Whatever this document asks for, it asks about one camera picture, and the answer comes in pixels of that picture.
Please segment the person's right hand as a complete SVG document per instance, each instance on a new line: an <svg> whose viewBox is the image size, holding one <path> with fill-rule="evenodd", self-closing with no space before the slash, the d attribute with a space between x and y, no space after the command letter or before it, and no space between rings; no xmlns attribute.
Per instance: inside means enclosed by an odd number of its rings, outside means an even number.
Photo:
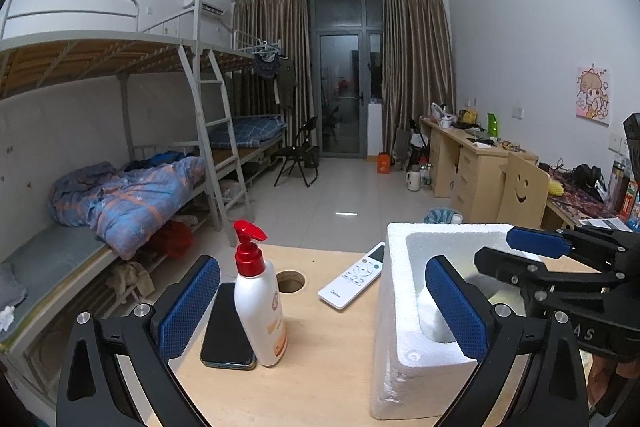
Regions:
<svg viewBox="0 0 640 427"><path fill-rule="evenodd" d="M601 402L604 400L608 388L611 387L610 380L614 375L626 379L638 378L639 359L618 363L612 359L600 357L600 355L592 356L587 384L588 401L601 416L604 416L605 412Z"/></svg>

